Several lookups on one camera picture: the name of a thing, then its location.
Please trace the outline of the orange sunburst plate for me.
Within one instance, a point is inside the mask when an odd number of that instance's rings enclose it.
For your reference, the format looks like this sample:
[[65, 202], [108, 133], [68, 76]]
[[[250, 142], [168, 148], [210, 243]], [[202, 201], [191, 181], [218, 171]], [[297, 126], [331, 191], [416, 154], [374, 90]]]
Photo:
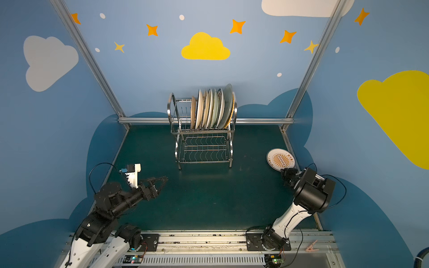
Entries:
[[296, 161], [293, 155], [284, 149], [272, 149], [267, 153], [268, 164], [276, 171], [294, 168]]
[[202, 93], [202, 90], [200, 89], [198, 91], [197, 114], [196, 114], [196, 125], [195, 125], [195, 128], [197, 130], [200, 128], [200, 124], [202, 121], [203, 105], [204, 105], [203, 93]]

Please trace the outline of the dark navy plate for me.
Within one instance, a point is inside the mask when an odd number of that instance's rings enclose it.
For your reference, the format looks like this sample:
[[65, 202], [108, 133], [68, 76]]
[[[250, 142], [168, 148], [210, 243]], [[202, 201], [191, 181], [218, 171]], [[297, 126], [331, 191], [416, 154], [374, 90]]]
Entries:
[[191, 130], [195, 129], [196, 125], [196, 109], [197, 101], [194, 96], [191, 98]]

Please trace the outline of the orange sunburst plate front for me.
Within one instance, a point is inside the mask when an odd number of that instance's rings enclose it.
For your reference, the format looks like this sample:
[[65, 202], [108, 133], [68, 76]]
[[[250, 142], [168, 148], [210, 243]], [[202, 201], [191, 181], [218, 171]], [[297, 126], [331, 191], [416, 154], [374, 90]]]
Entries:
[[203, 105], [204, 105], [203, 93], [202, 93], [202, 90], [200, 89], [198, 91], [197, 114], [196, 114], [196, 125], [195, 125], [195, 128], [197, 130], [200, 128], [200, 124], [202, 121]]

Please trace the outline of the white plate grey emblem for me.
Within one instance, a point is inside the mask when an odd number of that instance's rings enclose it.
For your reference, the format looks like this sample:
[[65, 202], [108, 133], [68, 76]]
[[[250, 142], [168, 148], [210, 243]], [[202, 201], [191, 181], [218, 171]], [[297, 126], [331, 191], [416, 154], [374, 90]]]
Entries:
[[213, 90], [210, 89], [207, 94], [206, 100], [208, 101], [208, 104], [206, 105], [206, 119], [205, 119], [205, 129], [210, 128], [210, 121], [211, 121], [211, 114], [212, 114], [212, 97], [213, 97]]

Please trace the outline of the cream floral plate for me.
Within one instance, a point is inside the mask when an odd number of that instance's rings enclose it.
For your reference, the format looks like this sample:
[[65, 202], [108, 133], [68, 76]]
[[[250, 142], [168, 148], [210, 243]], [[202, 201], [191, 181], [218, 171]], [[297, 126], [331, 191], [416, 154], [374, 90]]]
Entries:
[[205, 126], [204, 118], [205, 118], [205, 112], [206, 112], [206, 102], [207, 102], [207, 90], [205, 90], [203, 93], [203, 112], [202, 112], [202, 120], [201, 120], [201, 124], [200, 124], [200, 129], [204, 129], [204, 126]]

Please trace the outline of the light green flower plate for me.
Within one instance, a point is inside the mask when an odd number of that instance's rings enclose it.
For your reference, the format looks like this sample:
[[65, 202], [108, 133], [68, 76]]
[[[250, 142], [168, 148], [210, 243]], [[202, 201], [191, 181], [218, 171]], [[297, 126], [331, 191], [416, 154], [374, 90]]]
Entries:
[[213, 96], [213, 110], [212, 110], [212, 118], [211, 118], [211, 128], [216, 128], [217, 117], [219, 113], [218, 90], [214, 90], [212, 96]]

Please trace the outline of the plain pale green plate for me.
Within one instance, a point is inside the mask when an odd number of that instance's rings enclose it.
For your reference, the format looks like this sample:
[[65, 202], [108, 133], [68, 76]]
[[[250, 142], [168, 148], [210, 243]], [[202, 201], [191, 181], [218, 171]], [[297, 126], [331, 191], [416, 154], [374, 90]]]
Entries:
[[226, 128], [226, 126], [228, 125], [228, 120], [231, 115], [231, 110], [233, 106], [233, 91], [232, 91], [231, 84], [228, 84], [223, 90], [223, 97], [225, 101], [225, 106], [224, 106], [222, 120], [219, 124], [220, 129]]

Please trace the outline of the white plate dark lettered rim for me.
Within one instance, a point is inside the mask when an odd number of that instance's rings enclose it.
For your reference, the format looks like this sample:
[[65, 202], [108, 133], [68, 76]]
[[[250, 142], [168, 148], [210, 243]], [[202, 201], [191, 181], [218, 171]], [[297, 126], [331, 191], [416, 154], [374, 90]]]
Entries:
[[218, 113], [217, 113], [216, 128], [219, 129], [219, 125], [220, 125], [220, 122], [221, 122], [222, 117], [223, 117], [225, 100], [224, 100], [222, 89], [219, 89], [217, 94], [218, 94], [218, 98], [219, 98], [219, 109], [218, 109]]

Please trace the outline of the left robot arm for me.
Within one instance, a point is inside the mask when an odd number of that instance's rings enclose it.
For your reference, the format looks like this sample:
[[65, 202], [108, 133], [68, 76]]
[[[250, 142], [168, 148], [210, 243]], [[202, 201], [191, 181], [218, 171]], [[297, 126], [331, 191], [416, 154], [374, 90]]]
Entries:
[[129, 249], [143, 244], [141, 229], [118, 225], [118, 220], [141, 201], [159, 196], [168, 178], [150, 178], [124, 191], [118, 182], [107, 183], [95, 194], [96, 206], [77, 228], [62, 268], [111, 268]]

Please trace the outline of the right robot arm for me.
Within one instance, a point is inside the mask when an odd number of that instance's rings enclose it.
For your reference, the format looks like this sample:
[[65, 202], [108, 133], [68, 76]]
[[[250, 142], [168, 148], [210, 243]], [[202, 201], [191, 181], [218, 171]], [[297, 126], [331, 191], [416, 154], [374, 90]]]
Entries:
[[323, 178], [313, 169], [299, 172], [295, 168], [280, 171], [285, 186], [294, 193], [292, 204], [273, 224], [268, 226], [261, 236], [263, 248], [268, 251], [290, 250], [289, 235], [298, 224], [317, 212], [328, 209], [336, 182]]

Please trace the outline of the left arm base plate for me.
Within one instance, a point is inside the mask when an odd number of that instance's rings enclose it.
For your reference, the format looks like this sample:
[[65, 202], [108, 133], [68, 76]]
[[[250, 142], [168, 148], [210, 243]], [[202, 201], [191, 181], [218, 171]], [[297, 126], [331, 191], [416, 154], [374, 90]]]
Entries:
[[160, 234], [158, 233], [142, 233], [140, 252], [155, 252], [158, 248]]

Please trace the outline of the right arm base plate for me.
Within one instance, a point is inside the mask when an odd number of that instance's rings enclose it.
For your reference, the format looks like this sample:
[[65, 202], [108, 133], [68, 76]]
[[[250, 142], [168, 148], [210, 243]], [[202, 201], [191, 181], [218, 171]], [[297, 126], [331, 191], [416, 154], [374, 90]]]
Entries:
[[288, 239], [276, 233], [247, 233], [246, 246], [248, 251], [290, 251]]

